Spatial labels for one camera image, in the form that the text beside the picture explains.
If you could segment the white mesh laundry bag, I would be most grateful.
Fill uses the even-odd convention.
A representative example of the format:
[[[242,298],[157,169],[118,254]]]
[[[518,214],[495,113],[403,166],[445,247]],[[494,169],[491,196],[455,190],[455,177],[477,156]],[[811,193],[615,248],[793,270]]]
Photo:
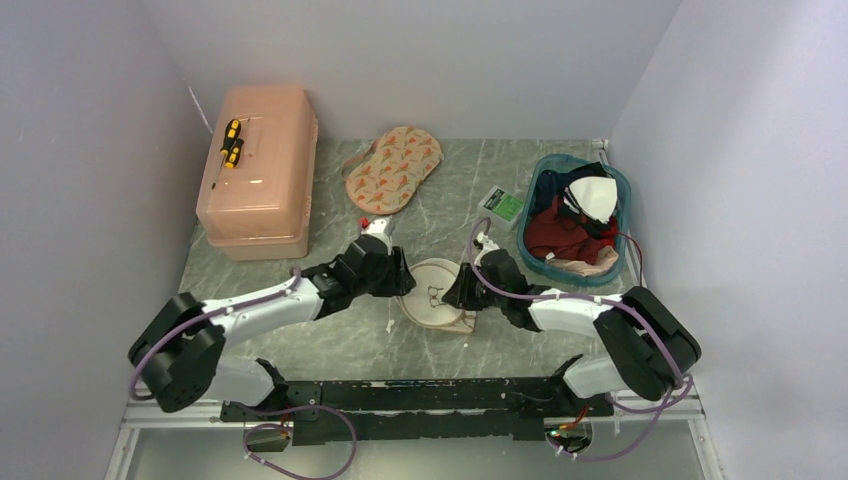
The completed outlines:
[[[459,265],[442,258],[430,258],[409,268],[415,287],[396,300],[402,313],[415,325],[469,335],[474,332],[476,313],[447,304],[443,297],[459,274]]]

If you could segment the patterned beige oven mitt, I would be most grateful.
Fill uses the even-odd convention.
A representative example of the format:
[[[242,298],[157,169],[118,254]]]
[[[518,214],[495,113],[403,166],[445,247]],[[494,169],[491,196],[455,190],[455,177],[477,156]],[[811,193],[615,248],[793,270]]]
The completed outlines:
[[[366,213],[395,214],[411,201],[443,158],[439,141],[429,132],[395,127],[343,163],[346,193]]]

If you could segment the dark red bra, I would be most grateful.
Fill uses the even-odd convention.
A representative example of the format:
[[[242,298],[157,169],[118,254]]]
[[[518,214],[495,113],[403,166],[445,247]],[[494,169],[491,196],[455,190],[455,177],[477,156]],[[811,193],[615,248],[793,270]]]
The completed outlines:
[[[618,232],[615,217],[606,223],[595,221],[574,212],[557,195],[550,207],[531,218],[523,242],[527,251],[539,259],[552,254],[555,259],[596,264],[601,251],[615,245]]]

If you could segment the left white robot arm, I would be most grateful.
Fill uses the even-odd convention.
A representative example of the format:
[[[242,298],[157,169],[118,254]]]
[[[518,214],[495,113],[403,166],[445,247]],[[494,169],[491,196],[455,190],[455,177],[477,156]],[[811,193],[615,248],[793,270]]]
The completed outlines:
[[[180,293],[130,348],[134,371],[128,394],[155,401],[165,413],[211,398],[275,419],[289,401],[284,376],[265,359],[225,359],[228,348],[328,317],[362,295],[402,297],[415,286],[403,249],[363,234],[331,261],[294,269],[290,279],[265,289],[206,301]]]

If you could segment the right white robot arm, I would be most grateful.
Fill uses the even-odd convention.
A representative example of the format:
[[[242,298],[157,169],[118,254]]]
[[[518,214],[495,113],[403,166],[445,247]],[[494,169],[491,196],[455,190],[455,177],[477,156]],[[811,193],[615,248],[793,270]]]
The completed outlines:
[[[649,289],[593,296],[532,284],[504,249],[462,263],[441,300],[465,311],[496,308],[519,329],[599,340],[600,352],[568,361],[551,388],[552,404],[564,415],[578,413],[590,397],[622,390],[658,401],[702,356],[693,335]]]

